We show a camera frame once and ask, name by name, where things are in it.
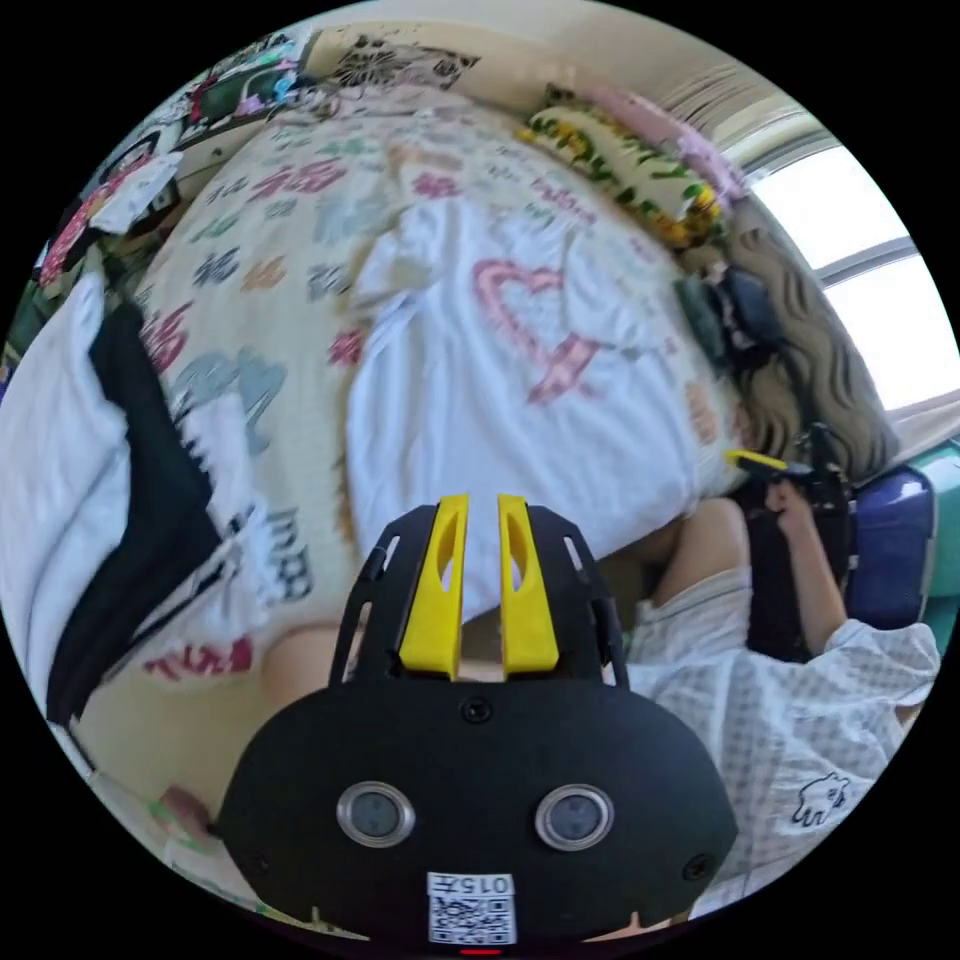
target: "pink pillow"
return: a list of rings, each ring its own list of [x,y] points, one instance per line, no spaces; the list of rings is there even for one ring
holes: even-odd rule
[[[579,85],[576,94],[608,113],[650,146],[672,150],[714,188],[721,201],[729,203],[746,195],[743,173],[702,133],[655,103],[610,84],[590,81]]]

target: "patterned blanket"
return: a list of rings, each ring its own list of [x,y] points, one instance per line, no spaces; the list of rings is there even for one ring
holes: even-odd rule
[[[390,97],[379,109],[366,98],[362,111],[268,125],[196,199],[137,295],[174,393],[243,397],[286,585],[273,636],[337,621],[356,575],[344,421],[366,330],[343,295],[374,239],[422,199],[471,195],[593,231],[618,283],[671,304],[676,322],[659,333],[700,442],[703,493],[734,480],[722,451],[743,427],[738,395],[714,380],[693,339],[666,250],[576,173],[517,143],[507,114],[443,91]]]

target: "window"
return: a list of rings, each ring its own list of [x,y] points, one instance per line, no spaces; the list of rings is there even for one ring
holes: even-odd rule
[[[823,283],[884,406],[960,389],[960,350],[933,278],[853,155],[818,136],[751,166],[755,195]]]

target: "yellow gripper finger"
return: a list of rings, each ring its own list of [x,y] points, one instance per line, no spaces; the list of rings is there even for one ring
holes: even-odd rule
[[[740,460],[754,460],[762,463],[765,467],[773,470],[786,470],[789,464],[785,460],[777,460],[776,457],[767,457],[762,453],[754,453],[752,450],[728,450],[724,457],[727,463],[732,467],[740,466]]]
[[[500,512],[500,623],[503,673],[549,673],[560,653],[553,618],[523,497],[501,494]],[[513,564],[520,572],[514,589]]]
[[[400,662],[411,672],[457,678],[468,509],[466,494],[444,497],[437,507],[413,607],[400,644]],[[450,580],[444,586],[447,567],[450,567]]]

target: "yellow floral pillow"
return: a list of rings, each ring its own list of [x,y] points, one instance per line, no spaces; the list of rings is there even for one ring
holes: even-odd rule
[[[673,250],[723,236],[723,208],[713,188],[685,163],[650,146],[596,107],[548,107],[516,136],[596,183]]]

